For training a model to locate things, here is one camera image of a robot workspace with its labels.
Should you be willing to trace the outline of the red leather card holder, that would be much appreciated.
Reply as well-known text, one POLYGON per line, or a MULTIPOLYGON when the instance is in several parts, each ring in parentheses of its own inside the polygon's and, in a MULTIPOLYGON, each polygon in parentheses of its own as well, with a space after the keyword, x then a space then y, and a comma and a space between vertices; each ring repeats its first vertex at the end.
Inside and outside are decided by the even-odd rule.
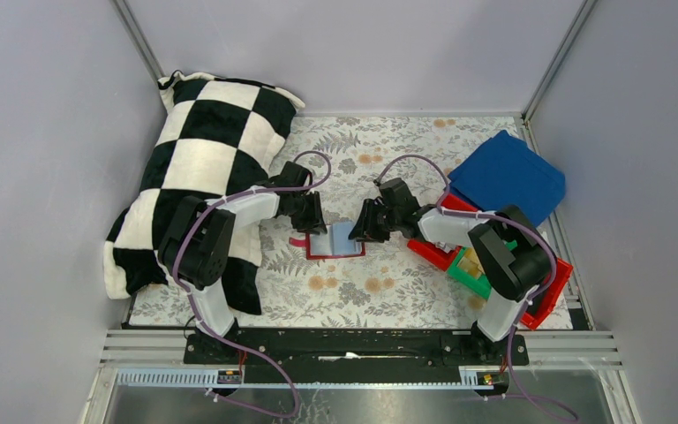
POLYGON ((325 234, 309 234, 304 238, 290 238, 289 244, 305 250, 308 260, 334 260, 366 255, 365 243, 350 239, 355 223, 344 221, 327 226, 325 234))

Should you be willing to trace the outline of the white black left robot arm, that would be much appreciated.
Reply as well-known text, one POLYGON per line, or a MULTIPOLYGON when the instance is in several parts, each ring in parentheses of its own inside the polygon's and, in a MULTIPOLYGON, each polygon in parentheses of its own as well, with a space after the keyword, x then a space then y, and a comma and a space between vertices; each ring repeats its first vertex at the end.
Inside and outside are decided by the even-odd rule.
POLYGON ((222 284, 235 231, 262 220, 287 216, 295 231, 328 232, 313 174, 287 162, 281 173, 240 193, 203 200, 181 200, 162 237, 158 261, 186 293, 197 327, 225 337, 236 323, 222 284))

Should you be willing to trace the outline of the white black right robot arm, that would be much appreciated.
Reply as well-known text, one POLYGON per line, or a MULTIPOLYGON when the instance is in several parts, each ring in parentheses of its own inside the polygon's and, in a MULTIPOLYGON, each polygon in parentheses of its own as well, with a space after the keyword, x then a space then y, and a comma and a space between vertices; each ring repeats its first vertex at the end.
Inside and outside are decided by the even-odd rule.
POLYGON ((516 327, 529 302, 556 277, 557 259, 521 209, 471 212, 422 205, 400 178, 378 185, 379 196, 366 199, 351 240, 384 243, 394 232, 407 239, 472 249, 491 291, 472 326, 491 342, 516 327))

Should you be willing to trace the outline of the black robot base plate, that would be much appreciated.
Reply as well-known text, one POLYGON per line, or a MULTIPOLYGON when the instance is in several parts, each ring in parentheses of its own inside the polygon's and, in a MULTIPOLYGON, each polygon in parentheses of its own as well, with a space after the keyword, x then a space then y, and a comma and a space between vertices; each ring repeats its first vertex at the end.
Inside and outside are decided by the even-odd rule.
POLYGON ((461 367, 500 372, 529 365, 521 336, 492 342, 468 330, 236 329, 222 343, 196 330, 186 338, 186 365, 233 366, 247 383, 460 383, 461 367))

